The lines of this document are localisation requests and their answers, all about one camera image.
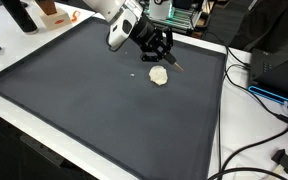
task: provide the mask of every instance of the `gray mat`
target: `gray mat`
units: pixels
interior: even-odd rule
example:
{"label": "gray mat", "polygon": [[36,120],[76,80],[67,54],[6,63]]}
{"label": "gray mat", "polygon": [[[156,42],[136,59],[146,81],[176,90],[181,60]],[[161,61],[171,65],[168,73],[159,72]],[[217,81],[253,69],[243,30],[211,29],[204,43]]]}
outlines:
{"label": "gray mat", "polygon": [[[108,30],[93,18],[25,57],[0,95],[141,179],[206,179],[225,55],[174,42],[179,73],[141,62],[131,40],[109,52]],[[165,86],[149,80],[157,64]]]}

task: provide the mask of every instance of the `white crumpled object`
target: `white crumpled object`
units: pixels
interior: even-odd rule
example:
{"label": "white crumpled object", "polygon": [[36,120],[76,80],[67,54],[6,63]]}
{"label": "white crumpled object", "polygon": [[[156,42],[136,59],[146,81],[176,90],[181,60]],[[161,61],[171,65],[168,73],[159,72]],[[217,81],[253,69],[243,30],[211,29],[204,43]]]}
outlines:
{"label": "white crumpled object", "polygon": [[152,67],[149,76],[151,81],[155,82],[159,86],[166,84],[168,79],[166,69],[163,66]]}

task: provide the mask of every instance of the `white table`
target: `white table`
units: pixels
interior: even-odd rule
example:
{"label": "white table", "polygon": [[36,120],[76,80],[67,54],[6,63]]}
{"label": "white table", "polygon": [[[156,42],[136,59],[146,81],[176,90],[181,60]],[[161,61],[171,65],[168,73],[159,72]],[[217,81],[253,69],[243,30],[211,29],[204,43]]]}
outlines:
{"label": "white table", "polygon": [[[39,33],[32,36],[24,35],[13,19],[7,14],[6,10],[0,7],[0,45],[5,48],[3,54],[0,56],[0,70],[12,65],[94,14],[90,11],[57,4],[57,6],[63,8],[70,15],[74,10],[78,9],[81,12],[81,16],[78,22],[72,26],[48,32],[38,18],[38,8],[36,5],[31,2],[29,2],[29,5],[28,11],[40,28]],[[183,35],[174,34],[174,39],[213,51],[225,52],[223,46]],[[250,60],[249,53],[239,50],[232,51],[245,62]],[[237,62],[229,56],[227,65],[229,66],[232,63]],[[246,72],[232,69],[230,76],[237,84],[246,85]],[[264,100],[264,102],[272,110],[281,113],[282,107],[279,104],[268,100]],[[223,88],[221,116],[223,161],[236,149],[275,135],[287,126],[263,110],[251,96],[233,87],[227,81],[224,83]],[[92,150],[1,97],[0,117],[99,179],[136,179],[133,175],[112,164]],[[218,138],[216,133],[209,176],[218,171],[217,148]],[[277,149],[284,148],[288,154],[288,134],[270,143],[241,153],[232,160],[228,168],[245,166],[273,170],[275,164],[270,160],[270,157]],[[257,174],[254,173],[233,173],[225,176],[224,179],[247,180],[248,178],[254,179],[255,177],[257,177]]]}

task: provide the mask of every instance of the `cable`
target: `cable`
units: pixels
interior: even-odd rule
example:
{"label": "cable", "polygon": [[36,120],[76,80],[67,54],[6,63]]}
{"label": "cable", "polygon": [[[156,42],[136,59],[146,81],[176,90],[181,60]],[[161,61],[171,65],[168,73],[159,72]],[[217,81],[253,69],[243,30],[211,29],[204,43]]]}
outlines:
{"label": "cable", "polygon": [[[214,33],[212,33],[212,32],[209,32],[209,33],[212,34],[212,35],[214,35],[214,36],[225,46],[225,48],[226,48],[226,60],[228,59],[229,53],[231,53],[231,54],[233,55],[233,57],[235,57],[236,60],[238,60],[241,64],[244,65],[244,66],[242,66],[242,65],[238,65],[238,64],[233,64],[233,65],[231,65],[228,69],[226,69],[226,67],[225,67],[225,69],[224,69],[225,75],[224,75],[224,77],[223,77],[223,80],[225,80],[225,78],[227,77],[227,79],[229,80],[229,82],[230,82],[231,84],[233,84],[234,86],[236,86],[236,87],[238,87],[238,88],[240,88],[240,89],[242,89],[242,90],[250,93],[250,94],[260,103],[260,105],[261,105],[267,112],[269,112],[270,114],[272,114],[272,115],[275,116],[276,118],[278,118],[278,119],[280,119],[280,120],[288,123],[288,117],[286,117],[286,116],[284,116],[284,115],[281,115],[281,114],[276,114],[276,113],[272,112],[271,110],[269,110],[269,109],[266,107],[266,105],[265,105],[255,94],[249,92],[246,88],[244,88],[244,87],[242,87],[242,86],[239,86],[239,85],[235,84],[235,83],[232,81],[232,79],[231,79],[230,76],[228,75],[228,71],[229,71],[232,67],[239,67],[239,68],[242,68],[242,69],[245,69],[245,70],[250,70],[249,64],[240,61],[240,60],[230,51],[230,49],[224,44],[224,42],[223,42],[220,38],[218,38],[218,36],[217,36],[216,34],[214,34]],[[239,150],[237,150],[236,152],[234,152],[231,156],[229,156],[229,158],[224,162],[223,167],[222,167],[222,169],[221,169],[221,171],[220,171],[219,173],[225,172],[225,168],[226,168],[226,166],[228,165],[228,163],[231,161],[231,159],[232,159],[233,157],[235,157],[235,156],[236,156],[237,154],[239,154],[240,152],[242,152],[242,151],[244,151],[244,150],[246,150],[246,149],[249,149],[249,148],[252,148],[252,147],[255,147],[255,146],[264,144],[264,143],[269,142],[269,141],[271,141],[271,140],[274,140],[274,139],[276,139],[276,138],[278,138],[278,137],[286,134],[287,132],[288,132],[288,127],[287,127],[284,131],[282,131],[281,133],[279,133],[279,134],[277,134],[277,135],[275,135],[275,136],[272,136],[272,137],[270,137],[270,138],[268,138],[268,139],[265,139],[265,140],[263,140],[263,141],[260,141],[260,142],[254,143],[254,144],[250,144],[250,145],[248,145],[248,146],[245,146],[245,147],[243,147],[243,148],[240,148]]]}
{"label": "cable", "polygon": [[246,67],[250,67],[250,64],[245,63],[245,62],[241,61],[239,58],[237,58],[237,57],[233,54],[233,52],[230,50],[230,48],[229,48],[227,45],[225,45],[224,41],[222,41],[215,33],[212,33],[212,32],[207,32],[207,33],[212,34],[223,46],[225,46],[225,48],[228,49],[229,53],[230,53],[239,63],[243,64],[243,65],[246,66]]}
{"label": "cable", "polygon": [[[228,67],[228,69],[226,70],[227,72],[232,68],[232,67],[240,67],[242,69],[245,70],[249,70],[247,67],[244,67],[242,65],[239,64],[233,64],[231,66]],[[225,73],[224,77],[223,77],[223,82],[226,78],[227,74]],[[219,164],[219,168],[218,171],[220,172],[222,169],[222,148],[221,148],[221,102],[218,108],[218,164]]]}
{"label": "cable", "polygon": [[229,174],[229,173],[233,173],[233,172],[240,172],[240,171],[251,171],[251,172],[259,172],[259,173],[264,173],[267,175],[271,175],[274,176],[280,180],[288,180],[286,178],[284,178],[283,176],[280,176],[278,174],[275,174],[271,171],[267,171],[264,169],[258,169],[258,168],[251,168],[251,167],[244,167],[244,168],[233,168],[233,169],[228,169],[222,172],[219,172],[217,174],[214,174],[213,176],[211,176],[210,178],[208,178],[207,180],[214,180],[214,179],[221,179],[225,174]]}

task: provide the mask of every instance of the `white surface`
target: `white surface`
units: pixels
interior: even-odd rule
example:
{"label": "white surface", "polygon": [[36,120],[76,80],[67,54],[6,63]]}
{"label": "white surface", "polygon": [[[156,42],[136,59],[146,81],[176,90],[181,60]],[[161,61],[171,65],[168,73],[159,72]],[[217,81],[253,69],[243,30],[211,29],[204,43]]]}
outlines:
{"label": "white surface", "polygon": [[[67,11],[69,15],[77,9],[64,5],[58,6]],[[0,45],[5,48],[4,54],[0,56],[0,70],[15,63],[70,28],[63,27],[52,32],[47,32],[43,28],[41,20],[38,19],[38,14],[32,14],[37,9],[33,5],[28,9],[33,20],[40,28],[40,32],[37,35],[24,35],[13,19],[6,13],[6,10],[0,7]],[[79,22],[93,14],[81,9],[79,11],[81,12]],[[225,48],[220,45],[190,37],[174,34],[174,39],[206,49],[225,52]],[[238,50],[232,51],[237,57],[246,62],[250,59],[249,53]],[[230,56],[228,66],[231,63],[237,62]],[[246,84],[247,74],[242,70],[232,69],[230,76],[237,84]],[[264,102],[276,112],[282,112],[280,105],[267,100],[264,100]],[[0,117],[99,179],[135,179],[134,176],[110,163],[108,160],[1,97]],[[223,161],[238,148],[275,135],[285,127],[285,123],[266,113],[251,96],[233,87],[227,81],[224,83],[221,114]],[[217,132],[215,136],[209,175],[218,171]],[[245,167],[259,167],[273,170],[275,164],[270,160],[270,157],[277,149],[282,148],[285,148],[288,154],[288,134],[270,143],[241,153],[232,160],[228,168],[237,167],[239,164],[242,164]],[[224,179],[238,179],[236,177],[241,175],[242,173],[230,174],[225,176]]]}

